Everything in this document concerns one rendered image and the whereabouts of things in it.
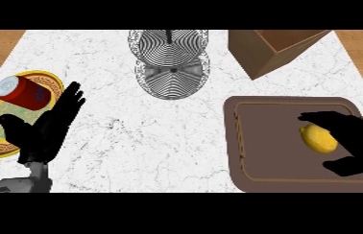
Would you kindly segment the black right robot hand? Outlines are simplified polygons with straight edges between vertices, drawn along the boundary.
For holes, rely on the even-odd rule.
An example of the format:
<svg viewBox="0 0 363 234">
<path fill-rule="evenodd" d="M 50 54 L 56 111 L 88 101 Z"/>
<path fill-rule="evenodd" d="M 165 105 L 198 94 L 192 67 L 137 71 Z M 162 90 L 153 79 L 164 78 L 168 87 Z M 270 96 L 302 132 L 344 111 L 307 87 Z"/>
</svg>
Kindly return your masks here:
<svg viewBox="0 0 363 234">
<path fill-rule="evenodd" d="M 336 111 L 304 112 L 298 119 L 327 129 L 350 153 L 341 159 L 325 161 L 323 167 L 338 176 L 363 174 L 363 119 Z"/>
</svg>

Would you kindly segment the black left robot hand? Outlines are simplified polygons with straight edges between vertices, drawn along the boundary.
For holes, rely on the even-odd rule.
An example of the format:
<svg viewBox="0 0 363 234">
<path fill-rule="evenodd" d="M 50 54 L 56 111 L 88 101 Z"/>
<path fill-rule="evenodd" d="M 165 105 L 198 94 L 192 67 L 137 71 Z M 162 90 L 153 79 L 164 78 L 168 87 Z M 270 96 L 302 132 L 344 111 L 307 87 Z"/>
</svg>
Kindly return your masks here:
<svg viewBox="0 0 363 234">
<path fill-rule="evenodd" d="M 32 125 L 13 114 L 0 116 L 6 140 L 19 147 L 19 164 L 29 162 L 47 164 L 54 159 L 69 126 L 85 102 L 80 87 L 77 82 L 68 85 L 53 109 L 41 114 Z"/>
</svg>

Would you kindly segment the yellow lemon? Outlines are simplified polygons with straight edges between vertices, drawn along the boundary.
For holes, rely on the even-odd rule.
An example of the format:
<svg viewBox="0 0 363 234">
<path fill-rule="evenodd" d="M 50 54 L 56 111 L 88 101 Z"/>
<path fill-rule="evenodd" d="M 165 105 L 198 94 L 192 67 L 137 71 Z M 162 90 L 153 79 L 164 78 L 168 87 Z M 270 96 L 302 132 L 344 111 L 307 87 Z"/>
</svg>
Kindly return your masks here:
<svg viewBox="0 0 363 234">
<path fill-rule="evenodd" d="M 302 141 L 308 148 L 319 153 L 330 153 L 338 147 L 338 140 L 327 129 L 310 124 L 299 128 Z"/>
</svg>

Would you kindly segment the brown tray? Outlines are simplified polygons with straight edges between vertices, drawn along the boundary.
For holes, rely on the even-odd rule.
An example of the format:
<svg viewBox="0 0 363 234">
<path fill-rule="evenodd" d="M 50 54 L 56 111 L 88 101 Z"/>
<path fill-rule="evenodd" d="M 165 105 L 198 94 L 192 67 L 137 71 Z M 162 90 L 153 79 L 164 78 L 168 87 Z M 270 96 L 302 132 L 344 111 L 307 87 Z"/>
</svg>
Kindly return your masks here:
<svg viewBox="0 0 363 234">
<path fill-rule="evenodd" d="M 363 174 L 338 176 L 323 162 L 348 156 L 338 147 L 314 152 L 298 120 L 304 112 L 336 111 L 357 116 L 341 97 L 233 96 L 224 102 L 226 141 L 232 181 L 245 192 L 363 193 Z"/>
</svg>

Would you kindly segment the yellow patterned plate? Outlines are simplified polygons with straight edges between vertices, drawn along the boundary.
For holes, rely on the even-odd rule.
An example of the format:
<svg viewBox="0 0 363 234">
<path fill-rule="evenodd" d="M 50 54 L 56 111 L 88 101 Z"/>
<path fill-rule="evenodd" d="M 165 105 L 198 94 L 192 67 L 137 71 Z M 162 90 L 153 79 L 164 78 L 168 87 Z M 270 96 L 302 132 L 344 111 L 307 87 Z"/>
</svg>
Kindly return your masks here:
<svg viewBox="0 0 363 234">
<path fill-rule="evenodd" d="M 18 105 L 0 101 L 0 115 L 4 113 L 15 114 L 25 123 L 32 125 L 40 115 L 53 108 L 59 96 L 63 92 L 63 85 L 59 77 L 49 71 L 32 70 L 21 72 L 19 74 L 50 90 L 52 99 L 47 106 L 40 110 L 29 110 Z M 13 155 L 18 152 L 19 148 L 6 141 L 4 130 L 0 126 L 0 158 Z"/>
</svg>

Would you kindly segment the red can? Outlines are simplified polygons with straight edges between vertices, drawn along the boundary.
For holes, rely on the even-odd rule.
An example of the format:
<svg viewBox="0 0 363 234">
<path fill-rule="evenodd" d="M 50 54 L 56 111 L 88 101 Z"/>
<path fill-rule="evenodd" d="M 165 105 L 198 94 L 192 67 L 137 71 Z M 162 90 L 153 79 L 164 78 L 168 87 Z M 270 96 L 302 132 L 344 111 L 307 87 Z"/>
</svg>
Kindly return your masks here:
<svg viewBox="0 0 363 234">
<path fill-rule="evenodd" d="M 0 81 L 0 100 L 29 110 L 44 108 L 52 92 L 23 76 L 10 76 Z"/>
</svg>

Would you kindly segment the brown wooden box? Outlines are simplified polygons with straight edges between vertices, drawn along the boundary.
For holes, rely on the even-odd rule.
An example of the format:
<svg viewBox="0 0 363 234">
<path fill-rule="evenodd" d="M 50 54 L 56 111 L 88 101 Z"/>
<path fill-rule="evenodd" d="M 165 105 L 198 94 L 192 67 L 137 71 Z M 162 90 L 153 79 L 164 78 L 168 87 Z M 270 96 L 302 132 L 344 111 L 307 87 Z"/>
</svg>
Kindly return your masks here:
<svg viewBox="0 0 363 234">
<path fill-rule="evenodd" d="M 229 51 L 251 80 L 288 64 L 329 30 L 229 30 Z"/>
</svg>

